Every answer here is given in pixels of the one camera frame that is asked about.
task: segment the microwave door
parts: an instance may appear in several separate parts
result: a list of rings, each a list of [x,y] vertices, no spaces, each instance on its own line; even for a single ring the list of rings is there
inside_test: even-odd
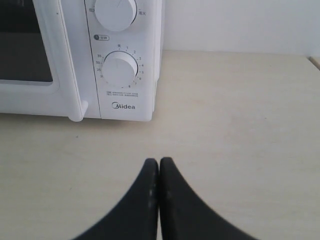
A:
[[[81,121],[60,0],[0,0],[0,112]]]

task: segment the white microwave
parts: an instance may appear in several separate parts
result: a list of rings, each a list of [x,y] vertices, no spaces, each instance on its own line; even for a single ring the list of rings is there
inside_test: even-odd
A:
[[[0,0],[0,113],[150,121],[164,0]]]

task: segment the white knob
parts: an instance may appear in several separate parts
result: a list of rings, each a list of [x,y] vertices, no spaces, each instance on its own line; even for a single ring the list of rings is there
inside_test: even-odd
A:
[[[94,11],[104,28],[120,32],[135,20],[137,4],[135,0],[96,0]]]
[[[126,52],[114,51],[104,59],[103,78],[114,87],[129,87],[135,80],[137,73],[138,64],[136,60]]]

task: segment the table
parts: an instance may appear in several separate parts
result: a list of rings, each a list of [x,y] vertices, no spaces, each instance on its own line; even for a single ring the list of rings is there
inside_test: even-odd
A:
[[[320,71],[275,54],[162,62],[150,122],[0,114],[0,239],[72,239],[164,156],[247,233],[319,238]]]

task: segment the midea logo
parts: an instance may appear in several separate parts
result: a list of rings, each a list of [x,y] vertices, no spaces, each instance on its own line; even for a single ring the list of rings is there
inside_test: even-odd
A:
[[[120,104],[118,103],[117,101],[114,101],[112,103],[112,107],[114,109],[136,109],[136,106],[133,106],[133,105],[123,105],[123,104]]]

